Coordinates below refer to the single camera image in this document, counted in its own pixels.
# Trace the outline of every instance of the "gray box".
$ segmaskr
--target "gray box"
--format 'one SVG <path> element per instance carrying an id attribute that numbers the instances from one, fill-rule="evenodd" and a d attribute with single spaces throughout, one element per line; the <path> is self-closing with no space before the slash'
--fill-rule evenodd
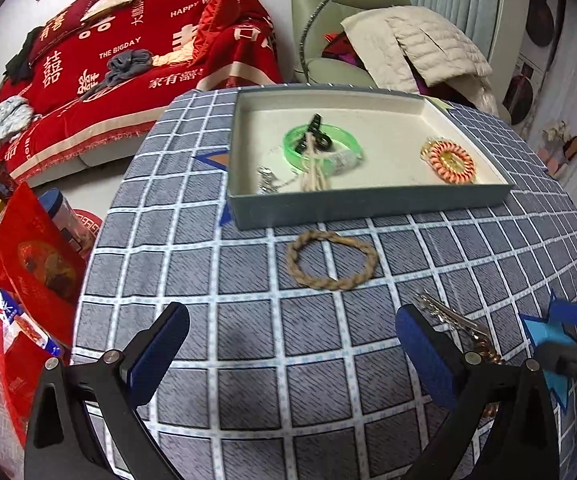
<path id="1" fill-rule="evenodd" d="M 284 134 L 308 123 L 314 113 L 321 114 L 323 123 L 355 136 L 365 154 L 361 171 L 331 178 L 338 179 L 341 189 L 301 192 L 295 182 L 276 194 L 257 194 L 257 167 L 265 166 L 271 156 L 278 163 L 276 146 Z M 463 146 L 475 160 L 476 182 L 453 186 L 435 175 L 419 156 L 429 137 Z M 241 230 L 496 206 L 512 189 L 511 182 L 478 139 L 441 105 L 419 95 L 307 85 L 245 88 L 238 94 L 228 202 Z"/>

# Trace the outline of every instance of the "black cable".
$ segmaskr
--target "black cable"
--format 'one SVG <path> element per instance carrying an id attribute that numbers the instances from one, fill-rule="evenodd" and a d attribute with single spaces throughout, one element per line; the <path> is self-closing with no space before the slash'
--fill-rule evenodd
<path id="1" fill-rule="evenodd" d="M 308 83 L 308 66 L 306 65 L 306 58 L 304 54 L 304 45 L 306 44 L 306 36 L 308 35 L 308 31 L 310 30 L 311 26 L 317 19 L 317 16 L 321 12 L 321 10 L 326 6 L 328 2 L 331 0 L 322 0 L 321 3 L 315 9 L 315 12 L 311 14 L 311 17 L 306 22 L 306 26 L 303 28 L 302 37 L 299 40 L 299 62 L 302 65 L 303 75 L 306 78 L 306 82 Z"/>

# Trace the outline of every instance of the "white puffer jacket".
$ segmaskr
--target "white puffer jacket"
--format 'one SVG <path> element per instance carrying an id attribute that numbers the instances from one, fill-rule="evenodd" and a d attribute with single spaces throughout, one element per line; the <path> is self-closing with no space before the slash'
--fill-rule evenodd
<path id="1" fill-rule="evenodd" d="M 379 88 L 419 93 L 408 57 L 428 86 L 445 82 L 497 115 L 486 58 L 453 23 L 426 7 L 365 10 L 341 22 Z"/>

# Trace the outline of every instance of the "red packaging bag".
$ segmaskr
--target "red packaging bag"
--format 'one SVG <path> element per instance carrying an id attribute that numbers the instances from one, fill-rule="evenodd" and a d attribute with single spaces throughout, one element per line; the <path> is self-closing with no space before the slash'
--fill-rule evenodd
<path id="1" fill-rule="evenodd" d="M 0 225 L 0 288 L 61 344 L 73 344 L 75 306 L 86 263 L 62 238 L 27 184 L 13 193 Z"/>
<path id="2" fill-rule="evenodd" d="M 24 333 L 19 333 L 9 349 L 5 350 L 3 323 L 0 316 L 0 380 L 13 429 L 20 444 L 24 446 L 35 388 L 44 363 L 51 354 Z"/>

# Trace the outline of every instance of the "dark clothing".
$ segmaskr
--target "dark clothing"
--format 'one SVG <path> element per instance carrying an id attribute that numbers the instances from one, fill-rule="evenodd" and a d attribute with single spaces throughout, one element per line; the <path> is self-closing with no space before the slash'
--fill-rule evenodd
<path id="1" fill-rule="evenodd" d="M 121 82 L 133 79 L 136 75 L 143 74 L 153 67 L 153 55 L 143 48 L 140 50 L 125 50 L 110 58 L 107 63 L 108 70 L 104 81 L 91 88 L 80 99 L 85 101 L 100 90 L 116 86 Z"/>
<path id="2" fill-rule="evenodd" d="M 427 86 L 424 78 L 417 72 L 417 69 L 413 66 L 408 56 L 404 56 L 406 63 L 408 63 L 411 69 L 412 76 L 415 78 L 415 83 L 417 83 L 417 90 L 419 90 L 420 95 L 429 95 L 431 97 L 436 97 L 444 101 L 451 101 L 463 106 L 468 106 L 469 108 L 476 108 L 475 105 L 470 102 L 466 97 L 464 97 L 460 92 L 455 90 L 446 82 L 437 83 L 433 86 Z"/>
<path id="3" fill-rule="evenodd" d="M 30 31 L 26 36 L 22 49 L 6 64 L 6 72 L 4 74 L 11 78 L 13 84 L 33 79 L 33 69 L 28 65 L 28 54 L 33 48 L 35 38 L 43 29 L 44 27 L 36 27 Z"/>

